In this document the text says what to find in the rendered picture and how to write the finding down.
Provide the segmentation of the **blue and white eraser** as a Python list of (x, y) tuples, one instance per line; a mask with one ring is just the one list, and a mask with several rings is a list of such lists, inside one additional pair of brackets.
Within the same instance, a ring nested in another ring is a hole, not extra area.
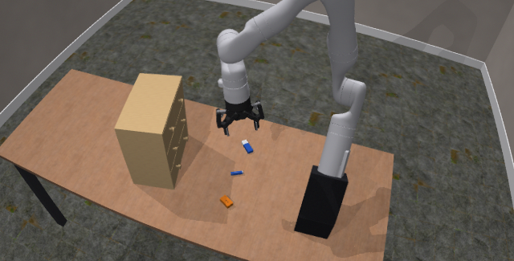
[(244, 149), (247, 151), (247, 153), (253, 153), (253, 149), (252, 147), (249, 145), (249, 143), (247, 142), (247, 140), (244, 140), (241, 142)]

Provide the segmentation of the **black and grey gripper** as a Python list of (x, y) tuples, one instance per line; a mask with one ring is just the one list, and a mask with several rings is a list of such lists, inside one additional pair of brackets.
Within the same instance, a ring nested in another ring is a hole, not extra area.
[[(254, 121), (255, 131), (259, 128), (259, 120), (264, 119), (263, 109), (262, 105), (259, 100), (256, 101), (256, 103), (251, 104), (250, 97), (248, 100), (241, 104), (230, 104), (225, 101), (226, 109), (220, 110), (219, 108), (216, 109), (216, 122), (218, 128), (223, 128), (225, 135), (228, 137), (229, 131), (228, 126), (231, 124), (234, 120), (244, 120), (247, 117)], [(252, 112), (252, 109), (255, 108), (256, 110), (259, 110), (259, 114), (255, 114)], [(246, 109), (246, 110), (244, 110)], [(244, 111), (243, 111), (244, 110)], [(232, 112), (232, 111), (241, 111), (241, 112)], [(226, 114), (226, 118), (221, 121), (221, 118), (223, 115)]]

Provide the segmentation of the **orange nine-volt battery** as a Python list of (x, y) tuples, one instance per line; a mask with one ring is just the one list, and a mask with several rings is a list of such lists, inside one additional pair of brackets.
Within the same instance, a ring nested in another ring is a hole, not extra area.
[(220, 202), (226, 207), (226, 208), (230, 208), (231, 206), (233, 206), (233, 202), (226, 196), (224, 195), (223, 197), (220, 198)]

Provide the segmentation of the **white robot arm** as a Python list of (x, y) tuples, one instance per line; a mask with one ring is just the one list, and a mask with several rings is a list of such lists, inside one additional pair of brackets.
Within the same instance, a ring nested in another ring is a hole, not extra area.
[[(218, 80), (218, 86), (222, 88), (223, 84), (226, 102), (241, 104), (250, 97), (243, 59), (259, 44), (288, 27), (303, 8), (315, 1), (317, 0), (282, 0), (250, 19), (240, 33), (227, 29), (219, 34), (217, 48), (222, 79)], [(327, 11), (330, 23), (327, 47), (332, 68), (333, 98), (338, 104), (351, 108), (346, 113), (332, 115), (317, 170), (331, 177), (342, 178), (365, 99), (366, 86), (360, 81), (345, 77), (345, 73), (358, 58), (355, 0), (320, 1)]]

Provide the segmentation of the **tan wooden chest of drawers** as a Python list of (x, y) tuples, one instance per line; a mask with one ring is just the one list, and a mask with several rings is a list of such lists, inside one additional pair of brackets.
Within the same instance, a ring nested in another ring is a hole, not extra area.
[(140, 73), (115, 132), (133, 184), (174, 190), (163, 132), (182, 76)]

